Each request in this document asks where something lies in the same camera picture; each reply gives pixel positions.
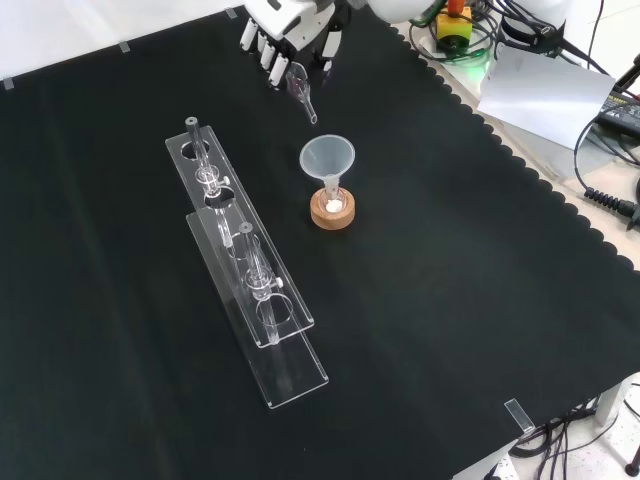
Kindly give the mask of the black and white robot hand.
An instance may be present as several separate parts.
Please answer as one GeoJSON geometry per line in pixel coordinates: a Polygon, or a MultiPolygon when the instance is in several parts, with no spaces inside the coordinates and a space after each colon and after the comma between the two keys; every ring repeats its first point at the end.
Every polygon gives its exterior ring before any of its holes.
{"type": "Polygon", "coordinates": [[[331,73],[353,12],[366,5],[365,1],[246,1],[248,17],[239,46],[255,57],[273,90],[286,86],[286,74],[295,64],[304,67],[313,86],[321,85],[331,73]]]}

